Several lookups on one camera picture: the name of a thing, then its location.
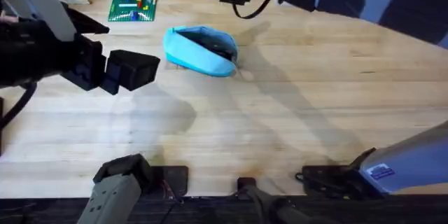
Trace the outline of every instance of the sticker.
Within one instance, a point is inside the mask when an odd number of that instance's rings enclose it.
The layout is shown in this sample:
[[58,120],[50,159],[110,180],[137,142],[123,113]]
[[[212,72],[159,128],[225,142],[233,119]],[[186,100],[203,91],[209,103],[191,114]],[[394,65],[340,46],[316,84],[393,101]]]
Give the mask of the sticker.
[[386,164],[378,164],[366,170],[373,179],[382,179],[386,176],[394,175],[395,172]]

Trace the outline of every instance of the wooden tabletop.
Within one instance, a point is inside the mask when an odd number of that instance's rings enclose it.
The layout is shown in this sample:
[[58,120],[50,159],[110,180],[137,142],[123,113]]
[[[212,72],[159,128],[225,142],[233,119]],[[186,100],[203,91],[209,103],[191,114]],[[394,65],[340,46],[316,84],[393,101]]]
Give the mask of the wooden tabletop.
[[[155,22],[109,23],[111,1],[74,8],[111,28],[89,36],[105,55],[160,57],[156,81],[116,96],[41,81],[3,134],[0,197],[88,197],[102,163],[135,153],[188,166],[189,195],[229,195],[240,176],[302,194],[293,175],[303,165],[346,164],[448,117],[448,51],[369,22],[274,2],[240,20],[217,0],[159,0]],[[233,35],[238,72],[214,78],[168,64],[162,38],[181,25]],[[7,109],[21,94],[0,90]]]

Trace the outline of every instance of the wood grain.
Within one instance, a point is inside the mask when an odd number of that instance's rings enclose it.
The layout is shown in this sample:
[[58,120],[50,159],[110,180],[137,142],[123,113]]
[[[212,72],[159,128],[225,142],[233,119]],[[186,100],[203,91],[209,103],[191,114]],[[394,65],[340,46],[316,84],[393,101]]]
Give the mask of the wood grain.
[[[189,166],[189,195],[229,195],[240,176],[302,194],[293,179],[302,165],[345,164],[447,119],[448,51],[374,24],[276,3],[240,20],[217,0],[159,0],[155,22],[108,23],[110,2],[74,8],[111,28],[89,36],[105,55],[160,57],[157,80],[116,96],[43,80],[3,136],[0,197],[88,197],[103,162],[134,153]],[[170,66],[162,38],[179,25],[232,34],[237,73]],[[10,108],[21,90],[0,95]]]

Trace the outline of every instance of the metal bracket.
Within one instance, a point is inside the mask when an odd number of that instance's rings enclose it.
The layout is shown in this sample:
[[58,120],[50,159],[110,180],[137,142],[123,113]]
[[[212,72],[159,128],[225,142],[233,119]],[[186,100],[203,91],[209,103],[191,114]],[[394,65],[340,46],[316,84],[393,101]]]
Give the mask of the metal bracket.
[[346,200],[383,198],[358,172],[361,163],[375,150],[372,148],[365,151],[350,165],[304,166],[295,175],[295,179],[303,184],[307,195]]

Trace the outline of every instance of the black mount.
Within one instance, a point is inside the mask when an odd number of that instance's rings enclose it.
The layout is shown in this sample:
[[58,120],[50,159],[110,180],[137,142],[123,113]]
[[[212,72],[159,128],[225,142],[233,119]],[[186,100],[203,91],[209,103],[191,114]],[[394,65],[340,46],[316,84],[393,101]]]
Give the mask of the black mount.
[[310,196],[346,200],[381,199],[384,196],[358,172],[361,163],[375,150],[365,151],[350,165],[304,166],[295,178]]
[[[5,100],[3,98],[0,97],[0,119],[3,118],[3,113],[4,113],[4,106],[5,106]],[[3,142],[1,141],[1,135],[3,134],[3,130],[0,128],[0,156],[1,156],[1,147],[3,145]]]
[[188,167],[150,166],[141,155],[129,155],[104,163],[93,182],[116,174],[133,174],[139,182],[142,195],[155,200],[180,200],[188,191]]

